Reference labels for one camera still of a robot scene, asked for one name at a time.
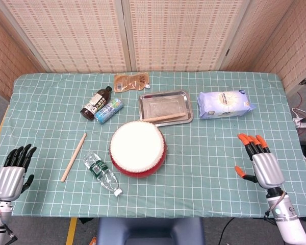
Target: white drumhead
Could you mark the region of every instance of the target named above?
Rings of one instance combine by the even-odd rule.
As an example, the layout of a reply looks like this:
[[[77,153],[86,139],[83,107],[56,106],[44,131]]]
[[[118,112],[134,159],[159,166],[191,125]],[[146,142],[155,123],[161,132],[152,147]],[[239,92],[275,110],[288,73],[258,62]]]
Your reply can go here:
[[[126,171],[140,173],[154,167],[164,151],[164,140],[158,128],[148,122],[133,121],[121,126],[113,135],[110,154]]]

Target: bottle cap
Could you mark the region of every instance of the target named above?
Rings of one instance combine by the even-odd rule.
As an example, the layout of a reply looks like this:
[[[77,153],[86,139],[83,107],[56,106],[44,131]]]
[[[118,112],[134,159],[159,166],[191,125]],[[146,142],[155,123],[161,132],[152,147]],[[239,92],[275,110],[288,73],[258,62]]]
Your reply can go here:
[[[110,86],[107,86],[107,87],[106,87],[106,90],[109,91],[109,92],[111,92],[111,91],[112,91],[112,88],[111,88]]]
[[[119,188],[119,189],[115,190],[114,195],[117,197],[117,196],[119,196],[121,193],[122,193],[122,189]]]

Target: drumstick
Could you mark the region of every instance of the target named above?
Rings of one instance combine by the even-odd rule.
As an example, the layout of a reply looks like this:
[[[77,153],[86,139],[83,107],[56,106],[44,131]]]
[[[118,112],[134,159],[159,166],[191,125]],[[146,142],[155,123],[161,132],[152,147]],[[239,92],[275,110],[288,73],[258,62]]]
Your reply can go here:
[[[61,178],[61,182],[65,182],[65,180],[67,179],[67,176],[68,176],[69,171],[70,171],[70,169],[71,169],[71,167],[73,165],[73,162],[75,162],[75,159],[76,159],[76,157],[78,155],[78,152],[80,151],[80,149],[81,149],[81,147],[82,147],[82,145],[84,143],[85,137],[86,137],[86,133],[84,133],[81,141],[77,145],[77,148],[76,148],[75,152],[73,153],[73,156],[72,156],[72,158],[71,158],[71,160],[70,160],[70,162],[69,162],[69,164],[68,164],[68,166],[67,166],[67,168],[65,170],[65,173],[63,174],[63,176]]]
[[[177,113],[177,114],[166,115],[166,116],[152,117],[152,118],[142,119],[142,121],[151,123],[153,121],[162,121],[162,120],[172,119],[172,118],[181,117],[181,116],[186,116],[186,113],[183,112],[183,113]]]

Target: silver robotic hand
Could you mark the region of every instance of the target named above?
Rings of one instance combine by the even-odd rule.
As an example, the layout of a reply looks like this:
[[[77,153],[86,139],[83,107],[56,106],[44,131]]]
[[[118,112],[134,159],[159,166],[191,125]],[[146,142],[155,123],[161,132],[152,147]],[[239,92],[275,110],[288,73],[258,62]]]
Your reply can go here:
[[[3,243],[5,232],[10,235],[9,245],[17,240],[17,237],[8,228],[7,223],[11,216],[13,207],[11,202],[18,199],[20,194],[27,190],[34,178],[30,175],[24,183],[25,173],[31,162],[36,147],[31,148],[31,144],[12,150],[0,168],[0,245]]]
[[[262,136],[257,135],[255,138],[250,135],[239,134],[238,138],[244,144],[252,161],[255,175],[247,175],[238,166],[235,166],[235,170],[241,178],[258,183],[267,190],[266,199],[270,208],[265,212],[264,219],[267,220],[270,212],[272,212],[285,242],[306,245],[306,233],[288,194],[280,188],[285,178],[276,157],[270,153],[270,149]]]

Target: metal tray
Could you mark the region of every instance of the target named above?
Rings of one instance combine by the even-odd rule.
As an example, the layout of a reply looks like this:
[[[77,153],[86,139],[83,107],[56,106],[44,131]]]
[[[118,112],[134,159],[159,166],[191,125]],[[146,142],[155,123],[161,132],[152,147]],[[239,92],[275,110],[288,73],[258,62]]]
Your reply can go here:
[[[186,113],[182,117],[153,122],[157,127],[190,123],[194,118],[189,95],[183,90],[143,94],[138,101],[140,119]]]

